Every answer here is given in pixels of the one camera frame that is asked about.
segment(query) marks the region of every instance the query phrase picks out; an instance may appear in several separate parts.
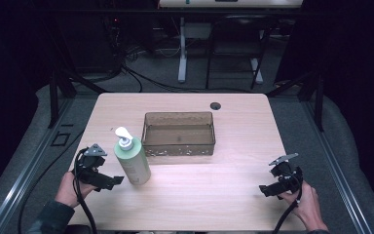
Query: pump dispenser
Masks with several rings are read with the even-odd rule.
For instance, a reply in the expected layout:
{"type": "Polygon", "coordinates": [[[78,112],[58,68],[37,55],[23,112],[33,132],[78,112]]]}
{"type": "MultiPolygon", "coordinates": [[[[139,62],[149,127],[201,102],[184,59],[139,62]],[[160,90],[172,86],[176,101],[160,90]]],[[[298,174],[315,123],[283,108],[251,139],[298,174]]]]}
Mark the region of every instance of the pump dispenser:
{"type": "Polygon", "coordinates": [[[151,171],[141,140],[132,137],[124,127],[118,128],[115,134],[120,139],[114,146],[114,152],[126,172],[127,178],[132,184],[144,184],[150,178],[151,171]]]}

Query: gray carpet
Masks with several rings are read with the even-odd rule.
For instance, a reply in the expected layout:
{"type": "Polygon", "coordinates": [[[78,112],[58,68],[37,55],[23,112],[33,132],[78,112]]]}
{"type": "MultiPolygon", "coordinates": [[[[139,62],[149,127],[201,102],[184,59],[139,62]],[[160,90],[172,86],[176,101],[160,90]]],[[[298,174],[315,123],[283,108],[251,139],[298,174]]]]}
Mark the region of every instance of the gray carpet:
{"type": "MultiPolygon", "coordinates": [[[[284,47],[285,41],[278,39],[270,41],[270,46],[261,68],[265,83],[257,86],[253,92],[265,94],[274,88],[273,82],[284,47]]],[[[161,52],[157,52],[155,55],[140,53],[137,55],[137,60],[127,61],[127,66],[155,81],[174,87],[189,89],[189,91],[178,90],[179,92],[192,92],[192,89],[194,89],[194,92],[217,93],[238,92],[237,89],[249,91],[251,81],[245,79],[214,79],[210,83],[210,86],[214,90],[202,90],[205,85],[206,57],[203,43],[200,41],[194,42],[189,47],[187,81],[184,84],[178,84],[176,81],[179,54],[168,57],[168,55],[174,54],[175,50],[162,50],[162,52],[166,53],[166,56],[162,55],[161,52]],[[223,87],[235,90],[217,89],[223,87]]],[[[87,76],[89,79],[95,77],[94,75],[87,76]]],[[[168,90],[159,88],[145,79],[140,79],[140,82],[142,84],[142,92],[144,93],[168,92],[168,90]]],[[[124,72],[113,79],[97,84],[111,92],[135,93],[139,91],[138,82],[130,74],[124,72]]],[[[54,198],[59,180],[75,156],[74,153],[79,138],[72,143],[73,139],[78,137],[79,133],[85,129],[95,104],[96,94],[93,91],[81,84],[75,84],[75,87],[78,91],[78,96],[73,100],[63,99],[60,96],[60,103],[64,103],[61,106],[65,111],[58,125],[53,130],[47,129],[50,123],[49,88],[44,87],[37,93],[40,99],[39,108],[7,170],[0,178],[0,208],[2,208],[2,204],[5,202],[8,194],[10,194],[11,188],[16,184],[17,178],[22,174],[22,170],[33,157],[39,157],[41,161],[39,165],[34,167],[36,170],[34,177],[27,183],[29,187],[38,178],[38,175],[63,150],[66,150],[45,173],[30,194],[22,217],[23,231],[27,229],[35,216],[40,212],[45,202],[54,198]],[[66,140],[66,136],[69,136],[69,139],[65,146],[51,146],[51,144],[63,143],[66,140]],[[44,148],[44,150],[40,155],[36,156],[40,148],[44,148]]],[[[287,92],[284,97],[270,98],[285,150],[287,153],[297,152],[300,154],[300,157],[294,159],[293,163],[302,168],[305,180],[317,189],[322,217],[330,231],[332,233],[358,233],[359,231],[355,227],[349,209],[347,209],[346,201],[343,199],[337,182],[330,172],[326,152],[323,150],[315,126],[310,121],[311,116],[307,113],[304,103],[300,103],[294,96],[296,91],[297,88],[287,92]]],[[[357,198],[358,206],[363,211],[363,215],[369,224],[370,229],[366,229],[362,233],[374,232],[374,194],[358,167],[355,140],[352,138],[349,127],[337,106],[328,99],[324,103],[323,126],[325,129],[324,135],[331,145],[333,152],[335,152],[335,156],[344,172],[346,180],[357,198]]],[[[0,220],[8,220],[0,227],[0,233],[17,232],[19,207],[20,203],[17,200],[14,203],[14,208],[6,217],[0,216],[0,220]]]]}

